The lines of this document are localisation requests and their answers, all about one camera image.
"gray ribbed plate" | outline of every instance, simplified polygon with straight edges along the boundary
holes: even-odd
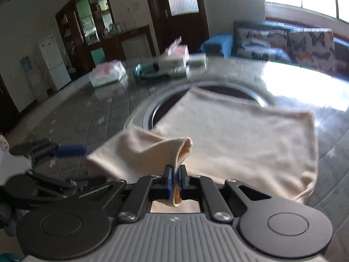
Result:
[[[23,262],[42,260],[27,256]],[[120,225],[102,247],[76,262],[267,262],[240,241],[226,224],[209,221],[203,213],[147,213],[143,220]],[[309,262],[326,261],[321,256]]]

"patterned cushion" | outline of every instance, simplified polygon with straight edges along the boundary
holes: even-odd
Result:
[[[262,46],[244,46],[244,48],[238,48],[237,55],[239,57],[264,60],[264,61],[282,61],[286,63],[292,63],[289,55],[282,49],[262,47]]]
[[[302,66],[336,72],[332,29],[296,29],[289,33],[294,58]]]
[[[255,29],[244,29],[239,28],[237,29],[237,41],[241,44],[244,41],[251,40],[251,39],[259,39],[262,40],[268,44],[270,44],[270,47],[272,48],[280,48],[282,50],[286,50],[287,48],[287,32],[278,30],[278,29],[271,29],[271,30],[255,30]]]

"round black disc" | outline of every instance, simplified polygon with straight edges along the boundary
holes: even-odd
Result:
[[[45,206],[25,215],[17,225],[24,251],[45,260],[68,260],[100,246],[110,233],[108,216],[86,202],[78,205],[62,211]]]
[[[333,229],[320,211],[273,197],[248,206],[239,232],[254,249],[268,256],[302,259],[322,253]]]

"shelf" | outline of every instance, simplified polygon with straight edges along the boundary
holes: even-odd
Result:
[[[85,16],[85,17],[82,17],[82,18],[80,18],[80,19],[86,19],[86,18],[91,18],[91,17],[93,17],[93,15]]]
[[[106,14],[109,14],[109,13],[110,13],[110,10],[107,9],[107,10],[105,10],[105,11],[102,11],[102,12],[101,12],[101,15],[103,16],[103,15],[106,15]]]

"sofa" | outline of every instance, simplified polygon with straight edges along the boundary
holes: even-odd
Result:
[[[233,33],[217,34],[205,41],[199,51],[208,56],[282,62],[349,80],[348,48],[349,43],[334,38],[330,29],[235,21]]]

